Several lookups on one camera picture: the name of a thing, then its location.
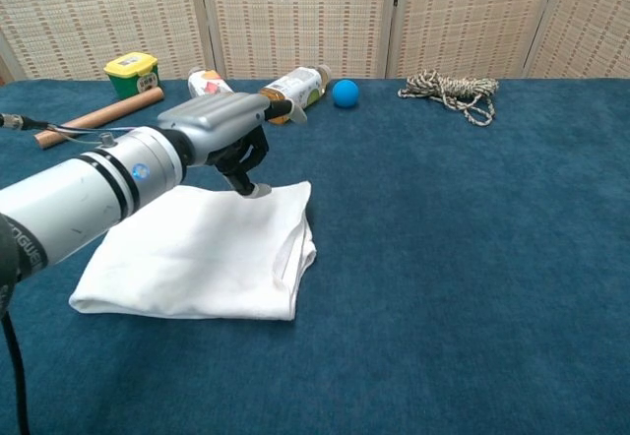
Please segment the white T-shirt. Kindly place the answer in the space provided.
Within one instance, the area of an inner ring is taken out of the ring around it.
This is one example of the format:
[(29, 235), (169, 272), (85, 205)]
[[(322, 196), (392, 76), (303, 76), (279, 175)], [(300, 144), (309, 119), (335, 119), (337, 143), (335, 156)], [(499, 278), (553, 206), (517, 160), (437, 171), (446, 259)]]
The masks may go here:
[(69, 297), (83, 314), (291, 321), (316, 257), (310, 182), (255, 199), (177, 186), (112, 227)]

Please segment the blue ball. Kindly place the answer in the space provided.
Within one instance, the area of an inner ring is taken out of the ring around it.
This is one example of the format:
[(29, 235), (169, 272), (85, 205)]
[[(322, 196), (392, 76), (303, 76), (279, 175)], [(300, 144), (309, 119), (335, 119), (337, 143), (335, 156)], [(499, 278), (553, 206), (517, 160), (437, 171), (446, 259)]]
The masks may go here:
[(354, 108), (358, 104), (359, 87), (352, 80), (338, 80), (333, 86), (332, 96), (336, 107)]

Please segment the woven bamboo screen panel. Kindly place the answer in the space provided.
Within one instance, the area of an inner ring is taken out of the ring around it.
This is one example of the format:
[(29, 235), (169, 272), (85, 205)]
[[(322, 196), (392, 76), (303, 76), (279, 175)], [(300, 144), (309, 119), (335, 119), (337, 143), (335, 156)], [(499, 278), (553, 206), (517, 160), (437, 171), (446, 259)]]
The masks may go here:
[(203, 0), (0, 0), (0, 83), (102, 80), (132, 51), (152, 54), (164, 79), (210, 67)]
[(394, 0), (202, 0), (212, 65), (270, 79), (326, 64), (336, 78), (384, 78)]
[(548, 0), (394, 0), (386, 75), (521, 78)]
[(547, 0), (524, 74), (630, 79), (630, 0)]

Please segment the wooden rolling pin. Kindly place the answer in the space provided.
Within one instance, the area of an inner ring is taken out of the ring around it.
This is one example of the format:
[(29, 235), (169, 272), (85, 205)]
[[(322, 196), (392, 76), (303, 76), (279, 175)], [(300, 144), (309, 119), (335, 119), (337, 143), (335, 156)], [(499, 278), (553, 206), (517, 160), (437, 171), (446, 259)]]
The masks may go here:
[(104, 108), (75, 118), (61, 126), (62, 129), (96, 129), (109, 124), (123, 116), (132, 114), (164, 99), (161, 88), (152, 88), (123, 100), (114, 102)]

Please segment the dark blue table cloth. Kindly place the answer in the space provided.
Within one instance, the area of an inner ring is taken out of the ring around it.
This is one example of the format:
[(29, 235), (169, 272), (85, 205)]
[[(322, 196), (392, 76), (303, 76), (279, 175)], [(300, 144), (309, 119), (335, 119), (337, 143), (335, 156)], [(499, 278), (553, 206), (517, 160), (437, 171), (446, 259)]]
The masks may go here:
[(307, 180), (293, 322), (11, 314), (32, 435), (630, 435), (630, 79), (503, 80), (487, 128), (397, 80), (269, 127)]

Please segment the tea bottle with white-green label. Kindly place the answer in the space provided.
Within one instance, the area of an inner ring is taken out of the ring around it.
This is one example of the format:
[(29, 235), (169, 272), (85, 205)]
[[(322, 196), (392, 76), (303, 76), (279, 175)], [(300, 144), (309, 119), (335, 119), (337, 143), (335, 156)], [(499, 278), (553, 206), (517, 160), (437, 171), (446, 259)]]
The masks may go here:
[(293, 103), (290, 113), (270, 118), (268, 122), (278, 125), (288, 121), (305, 123), (304, 110), (324, 95), (331, 77), (331, 68), (326, 64), (300, 66), (261, 88), (259, 93), (271, 101), (290, 100)]

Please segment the green container with yellow lid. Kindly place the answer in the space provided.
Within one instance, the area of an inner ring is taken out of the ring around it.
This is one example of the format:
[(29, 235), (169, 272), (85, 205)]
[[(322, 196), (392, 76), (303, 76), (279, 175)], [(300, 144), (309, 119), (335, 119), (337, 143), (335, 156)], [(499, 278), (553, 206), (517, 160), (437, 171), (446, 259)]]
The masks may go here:
[(148, 53), (129, 52), (109, 61), (103, 71), (119, 99), (159, 86), (158, 60)]

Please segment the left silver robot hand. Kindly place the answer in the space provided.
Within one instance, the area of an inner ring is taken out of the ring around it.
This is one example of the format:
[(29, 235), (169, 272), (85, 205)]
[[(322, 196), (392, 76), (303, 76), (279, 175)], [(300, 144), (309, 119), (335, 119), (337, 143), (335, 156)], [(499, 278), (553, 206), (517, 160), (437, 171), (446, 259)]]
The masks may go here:
[(272, 191), (248, 177), (269, 151), (263, 124), (283, 116), (295, 123), (307, 121), (302, 107), (291, 99), (271, 100), (258, 93), (205, 94), (161, 113), (157, 127), (174, 142), (186, 167), (213, 166), (235, 192), (254, 199)]

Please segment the tea bottle with orange label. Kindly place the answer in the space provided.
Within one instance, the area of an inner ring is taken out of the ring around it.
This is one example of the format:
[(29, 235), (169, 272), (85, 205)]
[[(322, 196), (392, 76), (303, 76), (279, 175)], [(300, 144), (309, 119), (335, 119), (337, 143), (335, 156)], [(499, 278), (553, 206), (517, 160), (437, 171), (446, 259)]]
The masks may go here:
[(193, 68), (188, 73), (187, 85), (192, 97), (206, 94), (233, 93), (233, 89), (215, 70)]

